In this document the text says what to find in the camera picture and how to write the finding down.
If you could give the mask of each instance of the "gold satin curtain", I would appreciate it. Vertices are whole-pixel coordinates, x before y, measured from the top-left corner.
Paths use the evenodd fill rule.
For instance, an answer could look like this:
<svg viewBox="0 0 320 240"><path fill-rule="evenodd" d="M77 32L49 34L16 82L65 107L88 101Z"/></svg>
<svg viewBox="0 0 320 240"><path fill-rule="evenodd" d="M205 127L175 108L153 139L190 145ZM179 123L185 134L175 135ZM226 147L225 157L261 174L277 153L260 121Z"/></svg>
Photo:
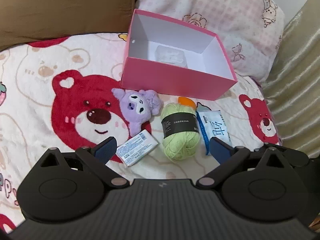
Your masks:
<svg viewBox="0 0 320 240"><path fill-rule="evenodd" d="M320 152L320 0L308 0L284 30L262 84L283 145Z"/></svg>

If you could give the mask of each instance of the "clear plastic container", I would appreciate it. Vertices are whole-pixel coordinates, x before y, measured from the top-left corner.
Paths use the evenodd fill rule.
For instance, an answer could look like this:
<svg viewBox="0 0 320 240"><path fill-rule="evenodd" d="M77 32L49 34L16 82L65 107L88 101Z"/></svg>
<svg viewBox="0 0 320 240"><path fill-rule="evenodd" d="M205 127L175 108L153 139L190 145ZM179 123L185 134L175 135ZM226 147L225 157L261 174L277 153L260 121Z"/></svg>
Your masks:
<svg viewBox="0 0 320 240"><path fill-rule="evenodd" d="M156 49L155 56L157 62L187 67L186 57L180 49L172 49L159 45Z"/></svg>

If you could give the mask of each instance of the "pillow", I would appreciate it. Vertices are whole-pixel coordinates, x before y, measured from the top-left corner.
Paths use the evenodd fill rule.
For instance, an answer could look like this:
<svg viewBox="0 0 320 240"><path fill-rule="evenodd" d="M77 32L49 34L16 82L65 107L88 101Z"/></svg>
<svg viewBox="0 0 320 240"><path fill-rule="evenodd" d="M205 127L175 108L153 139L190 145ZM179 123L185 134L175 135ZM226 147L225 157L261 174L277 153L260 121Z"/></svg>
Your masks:
<svg viewBox="0 0 320 240"><path fill-rule="evenodd" d="M127 32L135 0L1 0L0 50L75 34Z"/></svg>
<svg viewBox="0 0 320 240"><path fill-rule="evenodd" d="M137 6L217 33L235 72L259 82L268 77L284 28L273 0L138 0Z"/></svg>

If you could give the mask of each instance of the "yarn skein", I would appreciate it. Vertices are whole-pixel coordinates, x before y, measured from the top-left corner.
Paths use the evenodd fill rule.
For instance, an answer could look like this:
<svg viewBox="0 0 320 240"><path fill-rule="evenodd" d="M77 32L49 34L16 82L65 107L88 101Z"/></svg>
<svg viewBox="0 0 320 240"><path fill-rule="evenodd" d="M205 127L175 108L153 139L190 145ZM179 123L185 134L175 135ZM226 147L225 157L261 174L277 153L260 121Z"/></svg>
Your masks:
<svg viewBox="0 0 320 240"><path fill-rule="evenodd" d="M167 104L161 113L163 120L170 114L191 113L196 115L196 111L190 106L180 104ZM170 159L183 160L196 154L196 146L200 141L200 134L197 132L178 132L164 138L164 154Z"/></svg>

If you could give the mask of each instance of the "pink box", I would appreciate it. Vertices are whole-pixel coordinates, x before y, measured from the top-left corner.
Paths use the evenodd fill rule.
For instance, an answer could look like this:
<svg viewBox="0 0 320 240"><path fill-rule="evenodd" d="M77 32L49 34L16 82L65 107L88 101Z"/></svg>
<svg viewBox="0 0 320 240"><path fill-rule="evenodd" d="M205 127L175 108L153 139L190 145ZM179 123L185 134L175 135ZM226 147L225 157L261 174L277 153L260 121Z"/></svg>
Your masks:
<svg viewBox="0 0 320 240"><path fill-rule="evenodd" d="M156 61L159 49L164 51L162 62ZM217 34L135 9L125 50L122 88L216 100L236 82L236 74Z"/></svg>

